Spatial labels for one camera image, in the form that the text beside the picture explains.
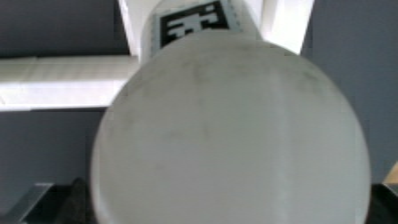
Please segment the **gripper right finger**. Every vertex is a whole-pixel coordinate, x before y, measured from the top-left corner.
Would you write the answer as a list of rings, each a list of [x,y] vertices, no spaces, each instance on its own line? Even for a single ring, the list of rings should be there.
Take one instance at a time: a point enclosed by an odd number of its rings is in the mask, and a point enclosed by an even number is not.
[[[398,224],[398,173],[372,185],[372,202],[367,224]]]

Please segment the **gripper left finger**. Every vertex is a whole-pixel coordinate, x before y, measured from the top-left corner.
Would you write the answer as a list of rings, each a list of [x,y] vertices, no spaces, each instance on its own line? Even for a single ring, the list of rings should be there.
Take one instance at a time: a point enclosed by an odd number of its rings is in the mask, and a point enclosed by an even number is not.
[[[0,224],[93,224],[88,183],[77,178],[70,185],[36,183]]]

